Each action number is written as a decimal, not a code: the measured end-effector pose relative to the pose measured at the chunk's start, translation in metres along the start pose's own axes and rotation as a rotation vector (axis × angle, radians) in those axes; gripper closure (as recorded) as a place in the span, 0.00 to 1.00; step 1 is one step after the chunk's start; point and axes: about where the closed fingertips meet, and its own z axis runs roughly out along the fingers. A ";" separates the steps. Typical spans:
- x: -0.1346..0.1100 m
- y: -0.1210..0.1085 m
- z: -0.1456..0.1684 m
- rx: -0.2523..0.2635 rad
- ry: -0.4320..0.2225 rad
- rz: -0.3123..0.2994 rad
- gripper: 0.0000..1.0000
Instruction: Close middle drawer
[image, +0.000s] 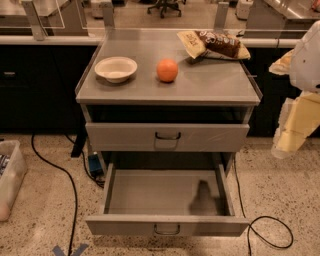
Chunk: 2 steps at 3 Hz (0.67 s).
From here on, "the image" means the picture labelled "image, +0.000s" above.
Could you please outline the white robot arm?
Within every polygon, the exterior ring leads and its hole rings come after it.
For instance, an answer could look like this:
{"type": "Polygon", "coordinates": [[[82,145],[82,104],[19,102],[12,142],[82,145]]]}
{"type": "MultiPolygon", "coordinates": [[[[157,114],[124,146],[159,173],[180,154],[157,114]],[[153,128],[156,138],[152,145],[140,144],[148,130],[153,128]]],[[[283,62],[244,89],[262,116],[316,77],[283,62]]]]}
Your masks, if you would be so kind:
{"type": "Polygon", "coordinates": [[[320,126],[320,21],[315,22],[294,49],[274,62],[269,71],[288,75],[301,94],[282,105],[273,138],[272,155],[294,155],[320,126]]]}

